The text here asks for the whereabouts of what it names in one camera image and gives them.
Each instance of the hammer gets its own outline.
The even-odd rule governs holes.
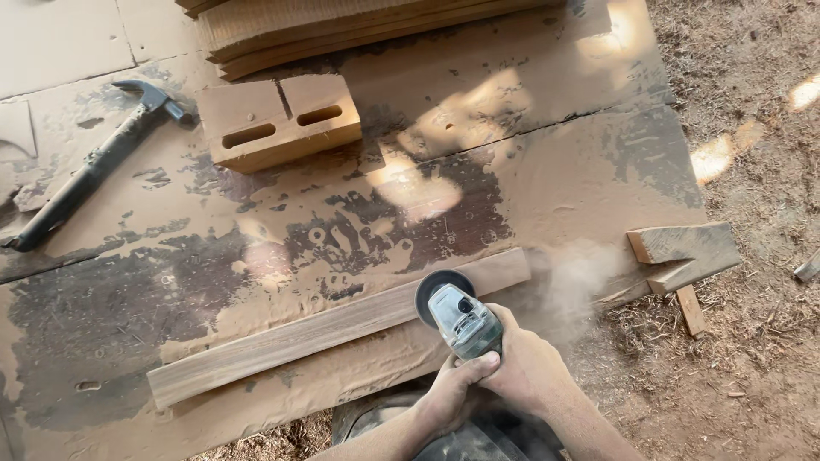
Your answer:
[[[23,231],[2,247],[19,252],[36,248],[49,231],[60,226],[103,183],[156,126],[157,117],[167,112],[177,123],[189,124],[191,114],[161,89],[140,80],[123,80],[112,85],[123,91],[140,91],[143,97],[131,115],[99,148],[91,151],[80,168],[51,200],[25,225]]]

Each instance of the grinder body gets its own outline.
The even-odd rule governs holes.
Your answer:
[[[501,354],[503,327],[461,272],[432,272],[419,284],[416,310],[427,325],[437,327],[450,349],[470,360],[494,350]]]

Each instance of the wood dust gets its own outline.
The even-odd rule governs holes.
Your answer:
[[[820,247],[817,0],[649,0],[691,152],[730,139],[701,186],[744,262],[696,284],[708,323],[686,334],[673,295],[589,319],[563,356],[648,459],[820,456],[820,281],[791,277]],[[329,446],[322,412],[191,458],[305,459]]]

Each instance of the finger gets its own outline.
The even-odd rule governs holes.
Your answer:
[[[504,326],[504,330],[507,328],[519,328],[518,322],[513,315],[513,311],[505,308],[504,306],[500,306],[496,303],[487,303],[485,304],[487,308],[495,314],[495,316],[501,322],[501,325]]]
[[[457,360],[461,359],[458,358],[456,354],[450,354],[447,357],[447,360],[444,360],[444,365],[441,366],[439,372],[446,372],[447,370],[452,370],[453,368],[458,367],[458,365],[455,364]]]
[[[491,350],[480,357],[467,360],[461,367],[456,368],[453,374],[459,383],[469,386],[477,383],[481,378],[493,374],[500,364],[501,356]]]

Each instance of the wooden workbench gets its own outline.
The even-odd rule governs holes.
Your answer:
[[[136,98],[108,83],[148,80],[191,110],[225,84],[198,52],[147,59],[3,101],[30,105],[26,203],[128,116]],[[0,253],[15,461],[177,461],[356,399],[434,371],[437,332],[407,322],[162,411],[145,373],[514,246],[614,247],[628,264],[600,295],[621,303],[649,293],[626,231],[705,221],[643,0],[524,11],[251,80],[328,71],[347,80],[361,143],[243,176],[212,165],[201,126],[166,123],[41,249]],[[5,236],[30,217],[2,211]]]

